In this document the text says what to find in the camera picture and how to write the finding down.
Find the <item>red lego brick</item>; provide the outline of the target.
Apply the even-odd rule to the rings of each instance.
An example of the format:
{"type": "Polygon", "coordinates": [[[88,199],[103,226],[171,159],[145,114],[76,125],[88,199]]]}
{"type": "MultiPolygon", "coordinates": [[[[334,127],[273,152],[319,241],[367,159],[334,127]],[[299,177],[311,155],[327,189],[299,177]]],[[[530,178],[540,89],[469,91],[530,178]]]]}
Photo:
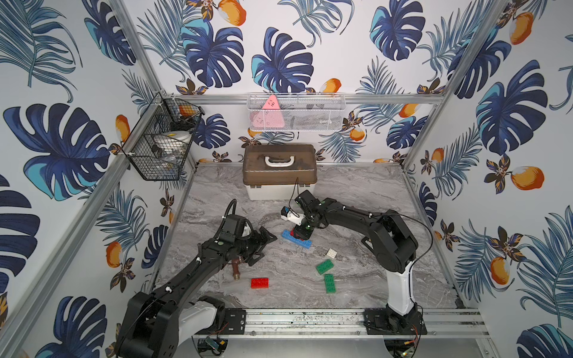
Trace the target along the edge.
{"type": "Polygon", "coordinates": [[[269,279],[268,277],[256,277],[251,279],[252,289],[268,289],[269,279]]]}
{"type": "Polygon", "coordinates": [[[296,230],[292,230],[292,231],[290,232],[290,235],[291,235],[292,237],[296,238],[296,239],[299,239],[299,240],[302,238],[301,234],[300,234],[298,231],[296,231],[296,230]]]}

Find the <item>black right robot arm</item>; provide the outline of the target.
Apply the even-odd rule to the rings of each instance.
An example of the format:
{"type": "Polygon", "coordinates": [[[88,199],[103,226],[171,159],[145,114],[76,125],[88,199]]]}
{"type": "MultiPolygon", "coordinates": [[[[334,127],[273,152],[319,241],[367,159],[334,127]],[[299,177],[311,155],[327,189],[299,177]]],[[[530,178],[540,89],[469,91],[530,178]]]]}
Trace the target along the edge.
{"type": "Polygon", "coordinates": [[[371,213],[326,198],[319,200],[306,190],[295,198],[302,210],[301,219],[291,231],[293,237],[307,241],[316,229],[330,225],[347,228],[363,235],[362,243],[386,270],[389,287],[387,308],[391,313],[406,316],[413,312],[411,270],[419,243],[395,210],[371,213]]]}

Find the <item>small white lego brick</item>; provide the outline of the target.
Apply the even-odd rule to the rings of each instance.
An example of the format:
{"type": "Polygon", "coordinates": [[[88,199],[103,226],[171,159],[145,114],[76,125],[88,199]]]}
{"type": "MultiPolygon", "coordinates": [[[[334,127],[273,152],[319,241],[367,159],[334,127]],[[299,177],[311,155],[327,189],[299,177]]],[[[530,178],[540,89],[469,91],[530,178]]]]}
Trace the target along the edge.
{"type": "Polygon", "coordinates": [[[326,256],[331,258],[331,259],[335,259],[337,256],[337,252],[333,249],[329,249],[326,256]]]}

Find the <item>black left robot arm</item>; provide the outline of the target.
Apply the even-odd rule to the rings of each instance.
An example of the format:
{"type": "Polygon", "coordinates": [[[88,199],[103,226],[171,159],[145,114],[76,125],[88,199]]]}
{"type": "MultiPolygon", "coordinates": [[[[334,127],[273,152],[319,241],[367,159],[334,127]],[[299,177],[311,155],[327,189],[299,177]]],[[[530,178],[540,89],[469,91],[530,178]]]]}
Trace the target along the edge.
{"type": "Polygon", "coordinates": [[[153,292],[138,292],[128,307],[113,352],[118,357],[173,357],[179,345],[208,328],[220,330],[225,305],[207,296],[189,299],[233,260],[255,265],[265,247],[277,240],[264,227],[236,213],[232,200],[216,233],[198,245],[198,254],[185,268],[153,292]]]}

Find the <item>blue lego brick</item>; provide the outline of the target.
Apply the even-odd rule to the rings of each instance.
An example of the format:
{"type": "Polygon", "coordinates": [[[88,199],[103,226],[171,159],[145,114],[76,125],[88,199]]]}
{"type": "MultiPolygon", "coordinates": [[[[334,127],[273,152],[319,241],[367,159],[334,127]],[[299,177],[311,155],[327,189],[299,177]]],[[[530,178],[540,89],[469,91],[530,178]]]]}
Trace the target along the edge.
{"type": "Polygon", "coordinates": [[[293,237],[290,233],[290,231],[288,230],[284,230],[281,234],[281,236],[285,239],[290,241],[291,243],[298,243],[298,239],[293,237]]]}
{"type": "Polygon", "coordinates": [[[293,239],[293,242],[294,242],[295,244],[297,244],[298,246],[303,247],[304,249],[309,249],[309,248],[312,246],[312,244],[313,244],[311,240],[300,240],[300,239],[297,239],[297,238],[294,238],[294,239],[293,239]]]}

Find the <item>green lego brick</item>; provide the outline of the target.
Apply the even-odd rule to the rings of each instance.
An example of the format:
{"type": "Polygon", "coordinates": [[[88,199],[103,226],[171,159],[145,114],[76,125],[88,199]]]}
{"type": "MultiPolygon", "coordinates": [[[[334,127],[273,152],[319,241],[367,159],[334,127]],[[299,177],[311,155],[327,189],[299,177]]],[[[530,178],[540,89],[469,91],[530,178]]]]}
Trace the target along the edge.
{"type": "Polygon", "coordinates": [[[323,275],[330,271],[332,268],[334,268],[334,263],[330,259],[326,259],[316,266],[316,271],[319,275],[323,275]]]}
{"type": "Polygon", "coordinates": [[[325,274],[323,278],[325,282],[325,292],[327,294],[334,294],[337,291],[334,276],[332,274],[325,274]]]}

